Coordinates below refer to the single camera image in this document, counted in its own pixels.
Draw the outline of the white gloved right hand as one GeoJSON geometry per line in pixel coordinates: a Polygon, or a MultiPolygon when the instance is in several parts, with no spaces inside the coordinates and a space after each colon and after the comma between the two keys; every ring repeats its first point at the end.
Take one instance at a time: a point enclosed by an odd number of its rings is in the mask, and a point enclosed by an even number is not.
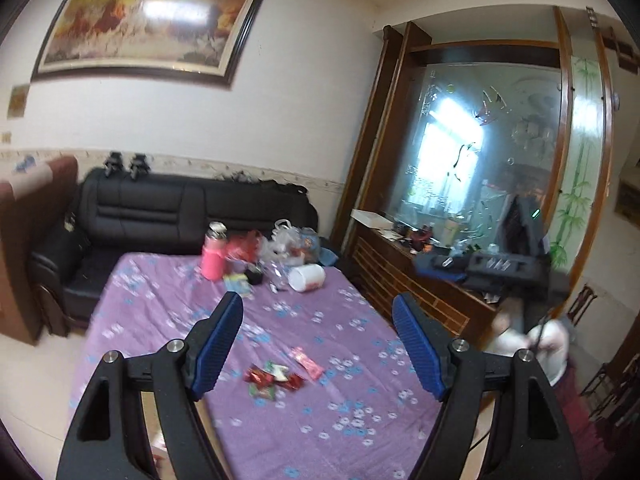
{"type": "Polygon", "coordinates": [[[520,307],[500,310],[491,322],[492,339],[486,351],[497,356],[515,356],[518,350],[530,350],[536,356],[550,385],[555,386],[567,369],[570,334],[553,318],[524,330],[520,307]]]}

